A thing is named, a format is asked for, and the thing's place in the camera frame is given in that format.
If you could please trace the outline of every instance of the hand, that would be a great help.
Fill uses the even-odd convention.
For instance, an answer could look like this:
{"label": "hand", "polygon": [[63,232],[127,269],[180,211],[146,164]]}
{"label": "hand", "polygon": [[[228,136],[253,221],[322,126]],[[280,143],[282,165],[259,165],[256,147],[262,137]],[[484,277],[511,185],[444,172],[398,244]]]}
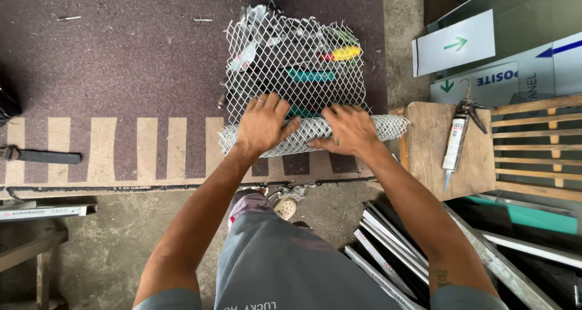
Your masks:
{"label": "hand", "polygon": [[283,126],[288,111],[289,103],[275,93],[251,99],[240,120],[236,146],[254,157],[275,147],[294,133],[301,122],[297,116]]}
{"label": "hand", "polygon": [[374,122],[360,105],[334,104],[331,109],[324,108],[321,114],[331,126],[333,137],[312,139],[308,146],[361,158],[376,143],[380,143]]}

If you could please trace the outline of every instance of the left hand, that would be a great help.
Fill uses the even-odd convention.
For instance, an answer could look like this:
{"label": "left hand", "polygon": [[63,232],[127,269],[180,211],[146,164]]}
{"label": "left hand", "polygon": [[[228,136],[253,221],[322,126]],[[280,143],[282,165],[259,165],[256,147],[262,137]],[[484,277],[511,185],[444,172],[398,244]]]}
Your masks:
{"label": "left hand", "polygon": [[283,126],[289,108],[289,103],[275,93],[251,99],[240,120],[236,146],[258,157],[282,142],[297,130],[301,122],[301,117],[296,116]]}

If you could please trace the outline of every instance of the rolled mesh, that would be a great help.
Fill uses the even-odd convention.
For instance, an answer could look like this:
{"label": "rolled mesh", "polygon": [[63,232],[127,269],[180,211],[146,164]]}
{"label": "rolled mesh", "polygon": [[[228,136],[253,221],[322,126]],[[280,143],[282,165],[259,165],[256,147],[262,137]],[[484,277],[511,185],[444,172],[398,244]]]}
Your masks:
{"label": "rolled mesh", "polygon": [[[382,142],[389,139],[402,137],[406,132],[409,121],[397,115],[372,115],[372,121],[376,126],[376,134]],[[239,132],[238,125],[226,126],[219,132],[219,145],[222,147],[222,154],[227,155],[235,145]],[[289,154],[317,151],[314,147],[307,146],[307,142],[314,138],[331,138],[333,133],[328,122],[324,118],[305,118],[297,131],[279,143],[273,149],[261,155],[262,158],[286,156]]]}

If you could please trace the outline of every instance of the blue arrow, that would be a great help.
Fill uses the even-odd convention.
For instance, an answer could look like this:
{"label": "blue arrow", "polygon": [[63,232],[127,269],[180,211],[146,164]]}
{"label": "blue arrow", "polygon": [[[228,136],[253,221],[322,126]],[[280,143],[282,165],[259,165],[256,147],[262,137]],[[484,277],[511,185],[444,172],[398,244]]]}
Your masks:
{"label": "blue arrow", "polygon": [[572,44],[560,46],[558,48],[552,49],[551,47],[546,49],[544,52],[536,56],[536,58],[551,58],[554,54],[566,52],[570,49],[582,46],[582,41],[573,42]]}

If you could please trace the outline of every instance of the sandal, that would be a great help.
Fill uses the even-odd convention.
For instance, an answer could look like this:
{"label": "sandal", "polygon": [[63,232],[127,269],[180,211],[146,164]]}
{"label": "sandal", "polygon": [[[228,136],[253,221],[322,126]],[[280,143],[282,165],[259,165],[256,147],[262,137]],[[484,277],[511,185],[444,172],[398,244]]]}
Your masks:
{"label": "sandal", "polygon": [[277,216],[284,220],[289,220],[295,214],[295,210],[297,210],[297,203],[292,197],[286,197],[280,200],[273,210]]}

